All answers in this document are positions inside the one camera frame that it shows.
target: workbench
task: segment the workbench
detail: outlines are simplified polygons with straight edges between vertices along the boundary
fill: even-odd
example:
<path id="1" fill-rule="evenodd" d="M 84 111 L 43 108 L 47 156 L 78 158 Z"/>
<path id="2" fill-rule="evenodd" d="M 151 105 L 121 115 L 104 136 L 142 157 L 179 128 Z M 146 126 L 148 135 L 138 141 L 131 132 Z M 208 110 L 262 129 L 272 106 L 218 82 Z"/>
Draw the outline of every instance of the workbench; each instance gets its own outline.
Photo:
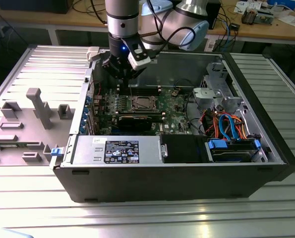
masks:
<path id="1" fill-rule="evenodd" d="M 245 25 L 241 23 L 241 14 L 234 14 L 236 0 L 223 0 L 223 6 L 230 20 L 240 25 L 240 30 L 236 37 L 237 41 L 263 42 L 276 44 L 295 45 L 295 27 L 283 23 L 277 19 L 272 25 Z M 95 1 L 97 10 L 104 9 L 104 0 Z M 85 11 L 85 4 L 82 2 L 76 8 Z M 46 12 L 25 12 L 25 11 L 5 11 L 0 10 L 0 14 L 13 27 L 41 28 L 48 30 L 49 37 L 53 45 L 60 45 L 57 30 L 88 31 L 88 32 L 107 32 L 108 29 L 95 16 L 80 13 L 70 9 L 67 14 L 54 14 Z M 106 12 L 99 13 L 105 20 Z M 0 18 L 0 26 L 7 24 Z M 206 38 L 209 39 L 205 51 L 212 51 L 216 40 L 221 39 L 225 30 L 221 22 L 217 22 L 213 30 L 209 30 Z"/>
<path id="2" fill-rule="evenodd" d="M 36 86 L 47 93 L 51 108 L 62 103 L 76 108 L 89 68 L 86 52 L 86 47 L 28 48 L 0 87 L 0 108 L 8 100 L 33 108 L 25 93 Z M 271 59 L 231 55 L 295 156 L 294 84 L 276 76 L 283 72 Z M 295 237 L 295 173 L 249 198 L 75 203 L 47 165 L 0 166 L 0 227 L 34 238 Z"/>

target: side panel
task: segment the side panel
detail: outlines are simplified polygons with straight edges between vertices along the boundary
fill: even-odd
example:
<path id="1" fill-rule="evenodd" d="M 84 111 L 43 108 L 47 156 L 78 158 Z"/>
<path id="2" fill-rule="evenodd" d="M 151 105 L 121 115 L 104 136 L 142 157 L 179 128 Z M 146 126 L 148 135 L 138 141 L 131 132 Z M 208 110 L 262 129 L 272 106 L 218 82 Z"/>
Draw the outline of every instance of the side panel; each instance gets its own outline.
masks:
<path id="1" fill-rule="evenodd" d="M 288 163 L 289 166 L 285 170 L 285 172 L 281 173 L 276 177 L 274 181 L 282 181 L 288 175 L 295 171 L 295 156 L 293 155 L 292 151 L 286 144 L 285 140 L 282 138 L 281 134 L 279 133 L 278 129 L 274 125 L 274 122 L 271 120 L 259 98 L 256 96 L 254 91 L 252 90 L 250 84 L 244 77 L 245 72 L 252 72 L 257 73 L 258 70 L 246 69 L 246 71 L 241 71 L 237 66 L 234 58 L 230 54 L 224 54 L 224 58 L 228 67 L 230 68 L 234 78 L 237 81 L 238 86 L 240 87 L 239 90 L 243 92 L 249 104 L 251 106 L 252 111 L 257 116 L 258 120 L 260 121 L 261 125 L 263 126 L 264 130 L 266 131 L 267 135 L 269 136 L 272 144 L 274 145 L 277 153 L 280 155 L 281 159 Z M 264 59 L 263 56 L 254 56 L 254 60 Z M 270 70 L 271 75 L 276 75 L 276 72 Z"/>
<path id="2" fill-rule="evenodd" d="M 75 202 L 249 197 L 286 165 L 221 167 L 57 168 Z"/>

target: wooden desk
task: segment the wooden desk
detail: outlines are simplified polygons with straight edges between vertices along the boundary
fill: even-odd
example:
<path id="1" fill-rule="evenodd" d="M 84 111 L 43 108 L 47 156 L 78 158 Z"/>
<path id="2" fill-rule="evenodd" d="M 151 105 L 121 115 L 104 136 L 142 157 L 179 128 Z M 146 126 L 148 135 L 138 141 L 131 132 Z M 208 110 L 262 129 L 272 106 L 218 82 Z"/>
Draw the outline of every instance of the wooden desk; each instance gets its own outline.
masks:
<path id="1" fill-rule="evenodd" d="M 253 24 L 246 25 L 241 22 L 241 14 L 233 12 L 237 0 L 222 0 L 223 8 L 230 18 L 231 22 L 240 25 L 240 30 L 236 37 L 237 41 L 251 41 L 277 44 L 295 45 L 295 27 L 290 26 L 278 19 L 274 19 L 272 25 Z M 222 22 L 218 21 L 215 29 L 208 31 L 209 40 L 214 43 L 217 39 L 222 38 L 225 30 L 222 27 Z"/>
<path id="2" fill-rule="evenodd" d="M 241 14 L 234 14 L 233 10 L 237 0 L 223 0 L 224 9 L 230 20 L 240 25 L 237 36 L 238 41 L 265 42 L 278 44 L 295 44 L 295 27 L 283 23 L 277 19 L 272 25 L 245 25 L 241 23 Z M 96 0 L 97 4 L 103 4 L 104 0 Z M 86 0 L 78 3 L 75 7 L 78 10 L 85 11 L 85 5 L 90 6 L 90 1 Z M 103 9 L 104 5 L 98 5 L 97 10 Z M 95 16 L 86 13 L 80 13 L 70 9 L 67 14 L 54 14 L 46 12 L 25 12 L 25 11 L 4 11 L 0 14 L 12 25 L 17 27 L 43 28 L 47 29 L 53 45 L 59 45 L 56 30 L 76 30 L 107 32 L 104 26 Z M 106 19 L 106 12 L 100 12 L 103 19 Z M 0 26 L 7 25 L 0 19 Z M 221 22 L 217 22 L 214 30 L 209 30 L 206 38 L 208 44 L 214 43 L 217 39 L 222 38 L 225 30 Z"/>

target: black cable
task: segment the black cable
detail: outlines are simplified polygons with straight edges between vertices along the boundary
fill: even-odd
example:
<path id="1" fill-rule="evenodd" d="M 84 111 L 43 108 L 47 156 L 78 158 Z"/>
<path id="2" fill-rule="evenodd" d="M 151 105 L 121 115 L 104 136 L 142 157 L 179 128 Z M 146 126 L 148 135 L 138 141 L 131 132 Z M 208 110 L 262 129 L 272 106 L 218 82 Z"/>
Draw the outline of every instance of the black cable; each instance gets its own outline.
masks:
<path id="1" fill-rule="evenodd" d="M 223 11 L 224 14 L 222 14 L 222 13 L 218 13 L 218 16 L 219 16 L 219 15 L 224 16 L 225 19 L 226 19 L 226 20 L 225 20 L 226 24 L 227 24 L 228 26 L 230 26 L 230 24 L 231 24 L 231 20 L 230 20 L 230 18 L 228 18 L 228 16 L 226 15 L 226 11 L 223 9 L 223 7 L 221 7 L 221 9 L 222 9 L 222 11 Z M 217 18 L 217 20 L 219 20 L 219 21 L 221 21 L 221 20 L 224 21 L 224 19 L 222 19 L 221 17 Z M 224 40 L 224 38 L 225 38 L 225 36 L 227 35 L 227 32 L 228 32 L 227 29 L 224 28 L 224 25 L 222 25 L 222 27 L 223 27 L 223 29 L 225 30 L 225 33 L 224 33 L 222 39 L 220 40 L 220 42 L 217 44 L 217 46 L 212 50 L 213 52 L 216 51 L 218 48 L 221 49 L 221 47 L 225 46 L 225 45 L 227 44 L 227 42 L 228 42 L 228 41 L 226 41 L 226 42 L 224 42 L 223 45 L 221 45 L 222 41 Z"/>
<path id="2" fill-rule="evenodd" d="M 190 85 L 191 85 L 192 87 L 194 87 L 194 88 L 197 87 L 197 86 L 195 86 L 195 85 L 191 82 L 191 80 L 189 80 L 189 79 L 187 79 L 187 78 L 181 78 L 181 79 L 177 80 L 176 83 L 174 84 L 174 87 L 176 88 L 176 87 L 177 87 L 177 84 L 178 84 L 179 82 L 181 82 L 181 81 L 186 81 L 186 82 L 190 83 Z"/>
<path id="3" fill-rule="evenodd" d="M 3 41 L 2 41 L 2 38 L 0 38 L 0 45 L 1 47 L 4 49 L 4 50 L 7 50 L 7 48 L 5 47 L 5 45 L 3 45 Z M 8 50 L 10 51 L 13 51 L 14 53 L 17 53 L 18 55 L 22 55 L 21 53 L 17 52 L 16 50 L 14 50 L 13 48 L 11 47 L 8 47 Z"/>
<path id="4" fill-rule="evenodd" d="M 89 6 L 89 7 L 87 8 L 87 10 L 88 10 L 87 14 L 88 14 L 88 15 L 90 15 L 91 13 L 94 13 L 93 11 L 90 11 L 89 8 L 92 8 L 92 6 Z"/>
<path id="5" fill-rule="evenodd" d="M 89 14 L 89 13 L 94 13 L 94 11 L 90 11 L 90 10 L 89 10 L 90 8 L 92 8 L 92 5 L 89 6 L 89 7 L 87 8 L 87 11 L 81 11 L 81 10 L 76 9 L 76 8 L 75 8 L 75 5 L 76 5 L 77 3 L 79 3 L 79 2 L 81 2 L 81 1 L 83 1 L 83 0 L 78 0 L 78 1 L 76 1 L 76 2 L 72 5 L 72 9 L 75 10 L 75 11 L 77 11 L 77 12 L 80 12 L 80 13 L 87 13 L 87 14 Z"/>
<path id="6" fill-rule="evenodd" d="M 102 24 L 104 24 L 104 25 L 107 24 L 107 21 L 102 20 L 102 18 L 98 15 L 98 12 L 96 11 L 96 8 L 95 8 L 95 6 L 94 6 L 93 0 L 90 0 L 90 2 L 91 2 L 91 5 L 92 5 L 92 8 L 93 8 L 94 14 L 96 14 L 98 20 L 101 21 Z"/>
<path id="7" fill-rule="evenodd" d="M 187 122 L 189 122 L 190 125 L 191 125 L 193 128 L 195 128 L 195 129 L 197 130 L 197 132 L 200 134 L 200 130 L 199 130 L 199 128 L 197 128 L 194 124 L 191 123 L 191 121 L 194 120 L 195 118 L 192 119 L 192 120 L 189 120 L 189 118 L 188 118 L 188 114 L 187 114 L 187 107 L 188 107 L 188 103 L 189 103 L 189 99 L 190 99 L 191 95 L 192 95 L 192 92 L 189 94 L 189 96 L 188 96 L 188 98 L 187 98 L 187 102 L 186 102 L 186 106 L 185 106 L 185 115 L 186 115 Z"/>
<path id="8" fill-rule="evenodd" d="M 28 45 L 28 43 L 27 43 L 27 41 L 25 41 L 24 40 L 24 38 L 14 29 L 14 27 L 12 27 L 10 24 L 9 24 L 9 22 L 8 21 L 6 21 L 5 19 L 4 19 L 4 17 L 2 17 L 2 15 L 0 14 L 0 18 L 7 24 L 7 25 L 9 25 L 9 27 L 10 28 L 12 28 L 13 29 L 13 31 L 19 36 L 19 38 L 26 44 L 26 45 Z"/>
<path id="9" fill-rule="evenodd" d="M 171 46 L 175 46 L 175 47 L 183 47 L 183 46 L 187 46 L 187 45 L 189 45 L 191 42 L 194 41 L 194 39 L 196 38 L 196 32 L 195 32 L 192 28 L 190 28 L 190 27 L 186 27 L 186 26 L 180 27 L 180 28 L 178 28 L 177 30 L 175 30 L 175 31 L 174 31 L 174 32 L 168 37 L 168 39 L 166 40 L 166 39 L 163 37 L 162 33 L 161 33 L 161 31 L 163 30 L 163 27 L 164 27 L 164 25 L 163 25 L 161 19 L 160 19 L 160 18 L 158 17 L 158 15 L 155 13 L 154 8 L 153 8 L 153 5 L 152 5 L 152 3 L 151 3 L 151 0 L 147 0 L 146 2 L 147 2 L 147 6 L 148 6 L 149 10 L 151 11 L 151 13 L 152 13 L 153 16 L 154 16 L 154 21 L 155 21 L 155 26 L 156 26 L 156 29 L 157 29 L 157 33 L 159 34 L 160 38 L 164 41 L 164 44 L 162 45 L 162 47 L 161 47 L 161 49 L 158 51 L 158 53 L 159 53 L 160 51 L 162 51 L 162 50 L 165 48 L 165 46 L 168 45 L 168 44 L 171 45 Z M 169 42 L 169 41 L 171 40 L 171 38 L 172 38 L 172 37 L 173 37 L 178 31 L 180 31 L 180 30 L 184 30 L 184 29 L 190 30 L 190 31 L 193 33 L 193 37 L 192 37 L 192 39 L 191 39 L 189 42 L 187 42 L 187 43 L 185 43 L 185 44 L 181 44 L 181 45 L 177 45 L 177 44 L 173 44 L 173 43 L 170 43 L 170 42 Z"/>

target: floor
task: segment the floor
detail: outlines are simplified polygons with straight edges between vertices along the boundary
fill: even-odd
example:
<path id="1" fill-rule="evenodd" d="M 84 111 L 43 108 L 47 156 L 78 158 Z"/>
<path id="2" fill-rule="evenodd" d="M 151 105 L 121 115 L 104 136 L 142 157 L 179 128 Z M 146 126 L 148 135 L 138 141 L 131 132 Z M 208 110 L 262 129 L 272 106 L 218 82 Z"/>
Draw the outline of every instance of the floor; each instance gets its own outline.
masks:
<path id="1" fill-rule="evenodd" d="M 20 40 L 15 32 L 10 28 L 5 28 L 5 36 L 0 39 L 0 85 L 7 77 L 8 73 L 14 67 L 21 54 L 27 46 Z M 46 30 L 18 28 L 16 31 L 32 45 L 50 45 L 50 39 Z M 59 31 L 59 37 L 62 45 L 68 46 L 102 46 L 108 47 L 107 33 L 87 33 L 77 31 Z M 243 53 L 264 53 L 269 54 L 275 62 L 282 68 L 284 72 L 288 71 L 288 63 L 292 62 L 295 57 L 295 46 L 268 44 L 261 45 L 259 43 L 235 43 L 232 52 Z M 203 51 L 205 42 L 197 49 Z M 290 79 L 295 84 L 295 70 L 290 75 Z"/>

